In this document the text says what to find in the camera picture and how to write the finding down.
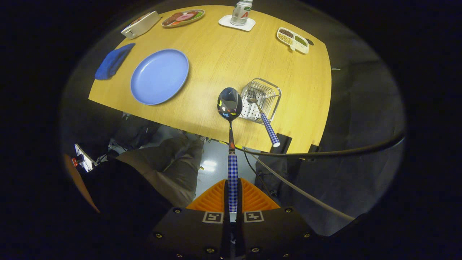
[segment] blue towel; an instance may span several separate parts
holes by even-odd
[[[114,76],[133,46],[135,43],[130,43],[110,52],[96,71],[95,79],[107,80]]]

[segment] wire basket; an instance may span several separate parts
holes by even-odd
[[[260,111],[255,103],[249,102],[248,100],[249,96],[247,92],[249,89],[255,92],[258,105],[271,122],[274,119],[274,114],[276,113],[276,109],[278,108],[279,101],[281,99],[281,89],[275,84],[264,79],[255,78],[242,90],[242,112],[239,117],[260,124],[263,124],[263,120],[260,117]]]

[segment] blue plate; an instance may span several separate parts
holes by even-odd
[[[132,95],[146,105],[173,97],[183,86],[189,71],[186,55],[179,50],[160,50],[144,59],[133,72]]]

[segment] person's leg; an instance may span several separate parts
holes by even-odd
[[[143,175],[151,170],[162,171],[182,148],[187,147],[189,142],[186,136],[170,138],[164,140],[158,147],[128,151],[116,159],[131,165]]]
[[[194,199],[203,145],[199,139],[193,141],[185,154],[164,172],[151,170],[143,174],[151,185],[176,207],[186,207]]]

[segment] can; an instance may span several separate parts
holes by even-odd
[[[249,12],[252,10],[252,0],[240,0],[231,16],[231,23],[233,25],[244,25],[249,17]]]

